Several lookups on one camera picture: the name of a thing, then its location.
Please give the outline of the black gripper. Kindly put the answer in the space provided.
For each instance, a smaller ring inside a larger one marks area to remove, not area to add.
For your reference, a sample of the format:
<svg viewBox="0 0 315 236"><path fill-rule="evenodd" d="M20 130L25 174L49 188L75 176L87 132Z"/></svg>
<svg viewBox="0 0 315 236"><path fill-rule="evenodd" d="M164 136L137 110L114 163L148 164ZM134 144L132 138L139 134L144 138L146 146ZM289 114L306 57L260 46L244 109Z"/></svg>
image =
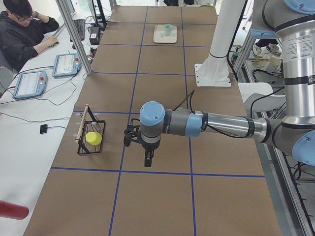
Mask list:
<svg viewBox="0 0 315 236"><path fill-rule="evenodd" d="M151 167L152 160L154 157L154 150L156 150L160 145L160 141L155 143L147 143L145 141L142 142L142 147L145 149L145 158L144 158L144 166Z"/></svg>

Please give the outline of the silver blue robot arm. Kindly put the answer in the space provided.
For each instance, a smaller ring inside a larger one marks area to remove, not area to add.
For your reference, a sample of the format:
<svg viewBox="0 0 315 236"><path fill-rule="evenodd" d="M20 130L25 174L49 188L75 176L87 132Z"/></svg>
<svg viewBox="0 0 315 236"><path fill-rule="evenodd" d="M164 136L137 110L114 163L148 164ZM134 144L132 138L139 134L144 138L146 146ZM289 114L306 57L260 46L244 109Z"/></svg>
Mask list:
<svg viewBox="0 0 315 236"><path fill-rule="evenodd" d="M150 101L140 110L139 138L144 165L151 166L163 133L197 137L218 132L253 138L276 147L307 165L315 163L315 3L312 0L257 0L252 26L269 30L282 41L286 115L283 119L173 111Z"/></svg>

